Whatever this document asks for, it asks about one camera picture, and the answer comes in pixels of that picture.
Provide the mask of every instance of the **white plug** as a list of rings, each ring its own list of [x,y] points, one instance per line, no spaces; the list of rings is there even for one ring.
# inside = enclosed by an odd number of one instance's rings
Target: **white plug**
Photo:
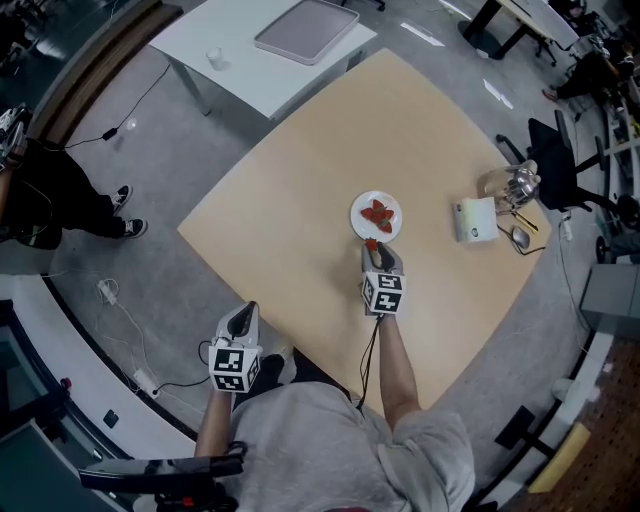
[[[109,284],[106,279],[102,279],[98,282],[98,290],[100,290],[102,296],[109,304],[113,306],[116,303],[116,296],[111,291],[111,288],[109,288]]]
[[[153,379],[149,376],[147,372],[145,372],[142,368],[138,368],[136,372],[133,374],[133,378],[140,386],[140,389],[144,391],[147,395],[149,395],[154,400],[158,398],[158,386],[153,382]]]

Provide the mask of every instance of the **white box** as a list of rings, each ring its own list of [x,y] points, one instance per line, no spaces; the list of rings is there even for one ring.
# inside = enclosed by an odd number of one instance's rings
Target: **white box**
[[[458,242],[487,242],[500,236],[493,197],[462,199],[453,204]]]

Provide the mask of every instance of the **office chair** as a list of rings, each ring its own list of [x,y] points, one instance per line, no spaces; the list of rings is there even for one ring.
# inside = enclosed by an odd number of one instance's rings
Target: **office chair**
[[[380,12],[384,12],[384,10],[387,8],[386,2],[383,2],[382,0],[373,0],[373,1],[378,4],[378,10]],[[342,3],[340,5],[344,7],[346,3],[347,3],[347,0],[342,0]]]
[[[560,110],[556,110],[555,117],[557,130],[536,119],[529,119],[531,147],[527,150],[527,158],[505,135],[496,135],[496,141],[505,143],[518,162],[531,159],[538,164],[538,175],[541,178],[540,201],[550,210],[565,212],[568,208],[579,207],[591,212],[593,210],[585,204],[589,201],[617,214],[618,207],[613,201],[578,186],[578,173],[596,164],[601,170],[606,169],[607,161],[602,141],[596,137],[597,153],[576,165],[564,115]]]

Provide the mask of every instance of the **gray floor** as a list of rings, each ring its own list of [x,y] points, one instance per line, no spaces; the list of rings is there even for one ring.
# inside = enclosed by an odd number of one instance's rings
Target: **gray floor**
[[[482,5],[481,0],[454,3],[471,16]],[[521,41],[502,62],[483,60],[460,36],[457,23],[462,18],[444,10],[436,0],[391,0],[385,13],[361,1],[354,0],[349,6],[379,33],[371,52],[388,47],[407,60],[489,137],[508,134],[525,148],[530,117],[554,125],[554,105],[540,90],[561,81],[571,63],[559,50],[557,68],[550,67],[544,57],[535,58],[535,46],[529,39]],[[401,28],[400,23],[406,20],[430,30],[445,46],[432,46]],[[516,27],[508,16],[498,15],[491,30],[506,40]],[[99,136],[117,124],[165,66],[166,61],[155,50],[144,49],[101,95],[72,142]],[[483,80],[501,91],[513,108],[497,101]],[[55,283],[105,350],[131,372],[126,347],[102,338],[95,329],[100,316],[101,333],[129,341],[138,366],[144,365],[135,327],[121,310],[103,308],[95,297],[93,283],[98,275],[118,281],[119,300],[144,332],[149,365],[161,381],[189,382],[204,377],[206,368],[196,357],[197,344],[210,338],[220,316],[239,304],[236,294],[187,246],[176,228],[206,192],[274,127],[215,86],[202,86],[214,105],[206,118],[170,71],[135,112],[134,130],[109,142],[85,144],[70,151],[98,190],[110,192],[123,183],[133,185],[135,196],[124,214],[148,219],[150,228],[143,238],[128,242],[66,233],[51,265],[52,273],[66,269],[99,272],[74,270],[56,277]],[[571,119],[573,114],[566,105],[563,108]],[[568,122],[574,138],[573,125]],[[578,160],[594,152],[593,136],[602,132],[599,114],[595,109],[587,112],[575,132]],[[603,175],[591,169],[580,175],[580,182],[597,191],[603,187]],[[574,238],[561,244],[556,229],[559,214],[550,212],[549,219],[554,234],[523,293],[436,406],[456,410],[465,420],[476,457],[478,486],[487,483],[510,457],[510,452],[493,442],[496,434],[520,405],[536,414],[551,406],[553,382],[570,372],[579,344],[585,341],[586,333],[577,325],[572,310],[559,248],[562,245],[573,296],[579,300],[595,259],[593,245],[599,233],[595,214],[575,211]],[[266,329],[263,339],[272,343],[277,333]],[[167,394],[158,400],[197,428],[201,419],[198,410],[204,408],[207,389],[174,388],[171,393],[180,401]]]

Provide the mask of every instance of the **black device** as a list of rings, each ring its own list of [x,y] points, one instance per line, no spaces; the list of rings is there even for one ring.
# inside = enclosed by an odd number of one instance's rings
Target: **black device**
[[[225,455],[166,460],[109,459],[78,471],[87,489],[154,494],[158,512],[234,511],[217,478],[242,473],[247,445],[234,441]]]

